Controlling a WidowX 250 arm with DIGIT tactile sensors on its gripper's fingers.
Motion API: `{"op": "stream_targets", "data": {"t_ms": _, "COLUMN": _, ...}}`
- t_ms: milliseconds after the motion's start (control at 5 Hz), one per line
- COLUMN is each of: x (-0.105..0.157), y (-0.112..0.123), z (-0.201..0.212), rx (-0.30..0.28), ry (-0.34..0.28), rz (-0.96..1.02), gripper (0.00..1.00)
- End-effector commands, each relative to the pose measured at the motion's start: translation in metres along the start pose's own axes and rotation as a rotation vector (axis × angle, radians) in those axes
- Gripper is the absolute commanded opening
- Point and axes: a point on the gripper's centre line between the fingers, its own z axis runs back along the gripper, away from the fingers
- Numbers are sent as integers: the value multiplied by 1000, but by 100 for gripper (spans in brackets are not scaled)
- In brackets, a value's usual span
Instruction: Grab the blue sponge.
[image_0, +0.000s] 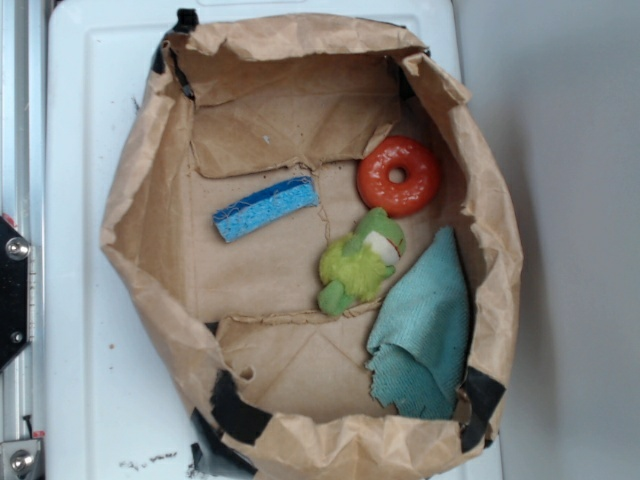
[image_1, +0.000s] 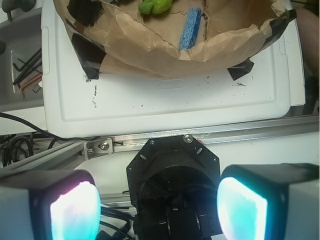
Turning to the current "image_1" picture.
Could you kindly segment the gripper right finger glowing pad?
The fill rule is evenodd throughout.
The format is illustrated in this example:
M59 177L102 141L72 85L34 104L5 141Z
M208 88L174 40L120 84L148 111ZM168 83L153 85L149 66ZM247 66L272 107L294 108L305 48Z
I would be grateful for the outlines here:
M229 165L218 186L217 212L228 240L318 240L320 167Z

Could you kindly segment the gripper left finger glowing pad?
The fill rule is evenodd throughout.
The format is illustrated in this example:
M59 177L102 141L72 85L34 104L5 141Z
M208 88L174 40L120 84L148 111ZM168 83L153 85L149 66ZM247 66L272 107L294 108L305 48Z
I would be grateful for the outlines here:
M86 170L2 170L2 240L94 240L101 200Z

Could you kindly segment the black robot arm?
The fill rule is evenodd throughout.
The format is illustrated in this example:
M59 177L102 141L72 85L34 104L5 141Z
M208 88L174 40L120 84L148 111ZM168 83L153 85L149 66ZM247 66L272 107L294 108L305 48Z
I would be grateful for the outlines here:
M3 240L317 240L320 167L231 164L196 140L150 139L126 167L136 214L102 206L86 170L2 170Z

